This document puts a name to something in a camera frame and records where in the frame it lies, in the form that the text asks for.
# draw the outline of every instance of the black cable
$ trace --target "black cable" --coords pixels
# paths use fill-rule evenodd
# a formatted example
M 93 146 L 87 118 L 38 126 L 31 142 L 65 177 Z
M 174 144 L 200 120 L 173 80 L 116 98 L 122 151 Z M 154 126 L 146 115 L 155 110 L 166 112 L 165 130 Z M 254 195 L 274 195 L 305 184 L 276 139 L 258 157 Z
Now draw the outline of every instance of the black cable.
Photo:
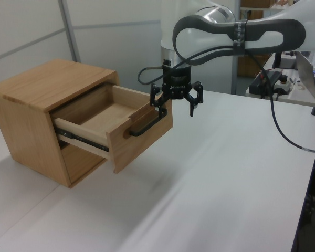
M 298 232 L 296 232 L 296 252 L 299 252 L 299 235 L 298 235 Z
M 182 64 L 184 63 L 187 63 L 189 60 L 193 59 L 193 58 L 196 58 L 202 54 L 205 54 L 205 53 L 208 53 L 209 51 L 214 51 L 214 50 L 220 50 L 220 51 L 215 51 L 213 53 L 211 53 L 211 55 L 213 55 L 213 58 L 217 58 L 217 57 L 222 57 L 222 56 L 231 56 L 233 55 L 233 46 L 216 46 L 216 47 L 212 47 L 210 49 L 206 49 L 206 50 L 203 50 L 203 51 L 200 51 L 199 53 L 196 53 L 192 56 L 190 56 L 189 58 L 186 58 L 185 60 L 182 60 L 180 63 L 178 63 L 177 65 L 175 65 L 174 67 L 172 67 L 168 72 L 160 75 L 159 77 L 149 81 L 149 82 L 143 82 L 140 80 L 140 76 L 141 74 L 145 71 L 145 70 L 149 70 L 149 69 L 158 69 L 158 68 L 161 68 L 161 67 L 145 67 L 143 69 L 141 69 L 141 71 L 139 72 L 138 74 L 138 82 L 140 84 L 143 84 L 143 85 L 150 85 L 166 76 L 169 76 L 170 74 L 173 73 L 173 71 L 178 68 L 179 66 L 181 66 Z
M 291 141 L 288 137 L 285 136 L 285 134 L 282 132 L 281 128 L 279 127 L 279 124 L 277 122 L 277 119 L 276 119 L 276 116 L 275 116 L 275 112 L 274 112 L 274 101 L 273 101 L 273 92 L 272 92 L 272 85 L 270 83 L 270 80 L 268 78 L 268 75 L 265 71 L 265 69 L 262 67 L 262 65 L 260 64 L 260 62 L 248 51 L 248 50 L 245 50 L 245 53 L 247 55 L 250 56 L 250 58 L 258 65 L 258 67 L 261 69 L 261 71 L 263 72 L 262 74 L 265 76 L 266 80 L 267 80 L 267 83 L 268 83 L 268 92 L 269 92 L 269 99 L 270 99 L 270 102 L 271 102 L 271 111 L 272 111 L 272 117 L 273 117 L 273 120 L 274 120 L 274 124 L 275 126 L 277 127 L 277 130 L 279 131 L 279 133 L 281 134 L 281 136 L 287 141 L 289 142 L 290 144 L 294 145 L 295 147 L 301 149 L 301 150 L 304 150 L 304 151 L 308 151 L 308 152 L 312 152 L 312 153 L 315 153 L 315 150 L 310 150 L 308 148 L 305 148 L 305 147 L 302 147 L 296 143 L 294 143 L 293 141 Z
M 281 95 L 281 92 L 279 91 L 277 94 L 277 97 L 275 98 L 275 101 L 278 101 L 279 96 Z

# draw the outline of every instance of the wooden cabinet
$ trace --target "wooden cabinet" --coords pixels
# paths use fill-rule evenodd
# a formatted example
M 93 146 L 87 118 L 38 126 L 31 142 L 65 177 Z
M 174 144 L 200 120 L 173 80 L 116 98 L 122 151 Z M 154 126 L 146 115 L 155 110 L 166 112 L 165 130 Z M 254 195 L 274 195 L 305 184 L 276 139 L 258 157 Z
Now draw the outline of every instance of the wooden cabinet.
M 148 94 L 120 87 L 114 70 L 57 59 L 0 82 L 0 128 L 13 159 L 67 187 L 106 160 L 120 172 L 173 126 L 170 101 L 166 108 L 135 137 L 131 129 L 157 112 Z

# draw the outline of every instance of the cabinet side panel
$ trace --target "cabinet side panel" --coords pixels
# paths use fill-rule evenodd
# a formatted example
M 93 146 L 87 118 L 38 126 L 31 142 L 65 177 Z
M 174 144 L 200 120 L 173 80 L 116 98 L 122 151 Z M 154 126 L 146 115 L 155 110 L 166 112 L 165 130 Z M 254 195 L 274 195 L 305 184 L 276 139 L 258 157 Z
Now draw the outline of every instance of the cabinet side panel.
M 48 113 L 0 98 L 0 129 L 15 161 L 70 186 Z

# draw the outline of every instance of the gray panel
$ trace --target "gray panel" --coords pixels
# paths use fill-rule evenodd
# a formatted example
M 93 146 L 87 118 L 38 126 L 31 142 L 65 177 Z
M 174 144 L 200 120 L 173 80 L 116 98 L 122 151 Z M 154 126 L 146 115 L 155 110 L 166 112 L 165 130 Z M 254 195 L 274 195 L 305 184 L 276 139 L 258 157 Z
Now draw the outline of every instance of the gray panel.
M 10 50 L 10 51 L 8 51 L 8 52 L 5 52 L 4 54 L 1 54 L 1 55 L 0 55 L 0 59 L 5 58 L 5 57 L 7 57 L 7 56 L 9 56 L 9 55 L 11 55 L 11 54 L 14 54 L 14 53 L 16 53 L 16 52 L 18 52 L 18 51 L 20 51 L 20 50 L 23 50 L 23 49 L 25 49 L 25 48 L 27 48 L 27 47 L 29 47 L 29 46 L 32 46 L 32 45 L 34 45 L 34 44 L 37 44 L 37 43 L 39 43 L 39 42 L 41 42 L 41 41 L 43 41 L 43 40 L 46 40 L 46 39 L 51 38 L 51 37 L 53 37 L 53 36 L 56 36 L 56 35 L 58 35 L 58 34 L 60 34 L 60 33 L 62 33 L 62 32 L 64 32 L 64 28 L 61 29 L 61 30 L 55 31 L 55 32 L 53 32 L 53 33 L 50 33 L 50 34 L 48 34 L 48 35 L 46 35 L 46 36 L 43 36 L 43 37 L 41 37 L 41 38 L 38 38 L 38 39 L 36 39 L 36 40 L 34 40 L 34 41 L 31 41 L 31 42 L 29 42 L 29 43 L 26 43 L 26 44 L 24 44 L 24 45 L 22 45 L 22 46 L 19 46 L 19 47 L 13 49 L 13 50 Z

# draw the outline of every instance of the drawer slide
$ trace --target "drawer slide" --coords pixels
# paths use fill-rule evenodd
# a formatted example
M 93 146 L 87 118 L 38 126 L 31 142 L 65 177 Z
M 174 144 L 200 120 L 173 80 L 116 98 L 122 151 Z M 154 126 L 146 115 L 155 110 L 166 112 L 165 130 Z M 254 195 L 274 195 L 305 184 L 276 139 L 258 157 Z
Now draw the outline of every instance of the drawer slide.
M 64 137 L 67 137 L 67 138 L 70 138 L 70 139 L 76 139 L 78 141 L 81 141 L 83 143 L 86 143 L 86 144 L 89 144 L 93 147 L 96 147 L 96 148 L 99 148 L 103 151 L 106 151 L 106 152 L 110 152 L 109 148 L 104 146 L 104 145 L 101 145 L 99 143 L 95 143 L 91 140 L 88 140 L 86 138 L 82 138 L 81 136 L 78 136 L 78 135 L 75 135 L 67 130 L 63 130 L 63 129 L 60 129 L 60 128 L 55 128 L 55 132 L 56 134 L 58 135 L 63 135 Z

